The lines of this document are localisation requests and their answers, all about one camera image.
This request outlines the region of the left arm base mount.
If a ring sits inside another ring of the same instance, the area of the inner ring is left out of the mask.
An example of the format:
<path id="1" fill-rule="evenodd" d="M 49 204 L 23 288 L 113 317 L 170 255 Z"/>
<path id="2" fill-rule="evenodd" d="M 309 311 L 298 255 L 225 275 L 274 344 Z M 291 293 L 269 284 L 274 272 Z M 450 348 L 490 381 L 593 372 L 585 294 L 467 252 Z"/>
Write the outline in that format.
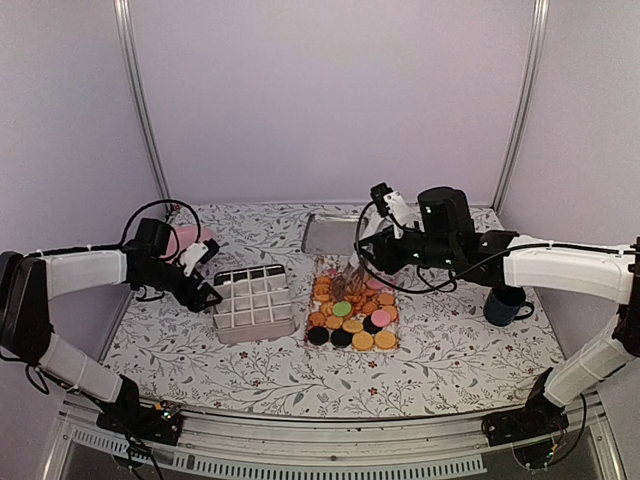
<path id="1" fill-rule="evenodd" d="M 184 424 L 181 413 L 142 405 L 121 407 L 101 401 L 96 405 L 100 409 L 96 425 L 101 429 L 163 445 L 178 444 Z"/>

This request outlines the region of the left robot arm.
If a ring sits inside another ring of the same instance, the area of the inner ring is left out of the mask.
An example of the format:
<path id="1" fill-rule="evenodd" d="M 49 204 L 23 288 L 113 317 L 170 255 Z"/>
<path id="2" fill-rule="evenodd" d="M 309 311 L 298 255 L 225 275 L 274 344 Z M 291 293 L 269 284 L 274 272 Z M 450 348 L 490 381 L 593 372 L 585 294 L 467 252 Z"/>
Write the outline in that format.
<path id="1" fill-rule="evenodd" d="M 219 304 L 221 295 L 196 270 L 218 253 L 218 244 L 196 239 L 170 251 L 169 240 L 176 235 L 171 225 L 144 218 L 135 236 L 118 245 L 2 253 L 1 346 L 11 361 L 80 392 L 126 433 L 141 433 L 152 411 L 141 405 L 137 384 L 56 334 L 49 303 L 79 291 L 127 284 L 169 293 L 194 313 Z"/>

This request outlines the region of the pink divided cookie tin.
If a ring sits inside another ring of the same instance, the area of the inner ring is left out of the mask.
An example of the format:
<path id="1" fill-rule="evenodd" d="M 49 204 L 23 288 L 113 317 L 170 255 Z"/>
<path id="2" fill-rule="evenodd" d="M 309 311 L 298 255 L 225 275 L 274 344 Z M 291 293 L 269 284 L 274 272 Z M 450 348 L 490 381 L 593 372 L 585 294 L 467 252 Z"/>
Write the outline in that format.
<path id="1" fill-rule="evenodd" d="M 222 301 L 213 310 L 213 328 L 222 344 L 273 340 L 296 330 L 286 271 L 281 264 L 216 273 Z"/>

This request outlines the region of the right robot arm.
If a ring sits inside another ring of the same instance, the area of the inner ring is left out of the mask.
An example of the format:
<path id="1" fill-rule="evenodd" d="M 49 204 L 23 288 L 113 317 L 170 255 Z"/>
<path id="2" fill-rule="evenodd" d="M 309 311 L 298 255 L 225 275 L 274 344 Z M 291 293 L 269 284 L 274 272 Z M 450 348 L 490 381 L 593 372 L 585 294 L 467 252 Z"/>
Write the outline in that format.
<path id="1" fill-rule="evenodd" d="M 596 246 L 541 240 L 515 231 L 476 231 L 466 195 L 452 187 L 421 192 L 420 225 L 402 196 L 381 183 L 370 191 L 376 212 L 359 219 L 352 263 L 374 278 L 413 265 L 450 272 L 492 290 L 541 287 L 600 297 L 618 310 L 606 326 L 563 363 L 539 375 L 517 427 L 537 436 L 576 397 L 639 356 L 639 246 Z"/>

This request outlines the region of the metal serving tongs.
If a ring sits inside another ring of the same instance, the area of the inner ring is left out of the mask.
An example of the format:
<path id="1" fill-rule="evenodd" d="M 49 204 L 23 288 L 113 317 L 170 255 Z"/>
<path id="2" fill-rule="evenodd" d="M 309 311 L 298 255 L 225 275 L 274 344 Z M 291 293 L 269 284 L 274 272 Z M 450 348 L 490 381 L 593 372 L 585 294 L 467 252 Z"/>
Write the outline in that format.
<path id="1" fill-rule="evenodd" d="M 355 241 L 367 238 L 378 231 L 382 217 L 378 213 L 373 213 L 369 220 L 362 221 L 356 228 Z M 332 281 L 332 295 L 338 301 L 343 301 L 350 289 L 359 290 L 363 283 L 365 271 L 361 267 L 357 251 L 354 251 L 342 271 L 340 271 Z"/>

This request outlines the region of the green round cookie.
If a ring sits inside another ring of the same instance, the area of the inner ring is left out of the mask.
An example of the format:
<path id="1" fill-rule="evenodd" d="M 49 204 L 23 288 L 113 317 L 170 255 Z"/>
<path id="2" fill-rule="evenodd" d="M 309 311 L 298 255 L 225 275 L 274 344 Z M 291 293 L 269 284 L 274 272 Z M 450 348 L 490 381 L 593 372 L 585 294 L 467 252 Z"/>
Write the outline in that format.
<path id="1" fill-rule="evenodd" d="M 352 313 L 352 305 L 348 301 L 336 302 L 332 309 L 332 314 L 336 317 L 348 317 Z"/>

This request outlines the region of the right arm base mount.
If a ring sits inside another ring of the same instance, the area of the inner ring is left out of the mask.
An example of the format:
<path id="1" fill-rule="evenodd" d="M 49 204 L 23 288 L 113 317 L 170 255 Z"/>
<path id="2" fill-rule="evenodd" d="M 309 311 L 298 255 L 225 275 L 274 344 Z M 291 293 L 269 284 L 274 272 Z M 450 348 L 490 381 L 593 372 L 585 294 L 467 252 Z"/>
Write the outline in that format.
<path id="1" fill-rule="evenodd" d="M 490 413 L 481 422 L 481 430 L 490 446 L 559 433 L 568 426 L 564 408 L 559 408 L 546 399 L 527 402 L 520 408 Z"/>

